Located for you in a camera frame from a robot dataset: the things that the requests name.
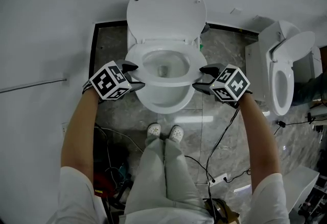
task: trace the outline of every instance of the white toilet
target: white toilet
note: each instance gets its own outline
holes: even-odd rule
[[[206,21],[203,0],[130,0],[127,8],[129,72],[145,83],[136,92],[149,110],[168,114],[185,107],[207,64],[200,51]]]
[[[313,32],[300,32],[293,24],[278,21],[245,47],[246,76],[253,97],[265,101],[270,112],[282,116],[290,109],[294,92],[293,62],[306,56],[315,44]]]

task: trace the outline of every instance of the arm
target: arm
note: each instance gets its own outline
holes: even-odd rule
[[[61,150],[61,167],[69,166],[93,183],[93,132],[99,96],[94,88],[82,95],[69,122]]]
[[[278,149],[262,111],[249,93],[239,100],[250,150],[252,192],[273,173],[280,173]]]

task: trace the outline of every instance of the white pants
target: white pants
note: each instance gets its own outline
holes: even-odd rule
[[[177,207],[207,213],[188,172],[179,144],[150,136],[139,173],[127,198],[125,215],[152,208]]]

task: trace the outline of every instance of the person's right arm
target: person's right arm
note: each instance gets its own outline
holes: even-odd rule
[[[267,119],[251,94],[239,100],[250,151],[252,192],[258,184],[273,173],[280,173],[278,149]]]

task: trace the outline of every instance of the shoe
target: shoe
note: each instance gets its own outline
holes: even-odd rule
[[[184,135],[183,129],[180,126],[175,125],[173,126],[172,131],[170,132],[169,139],[177,143],[180,143],[183,138],[183,135]]]
[[[158,123],[153,123],[149,125],[148,131],[147,131],[147,136],[155,136],[155,137],[160,137],[160,132],[161,132],[161,126]]]

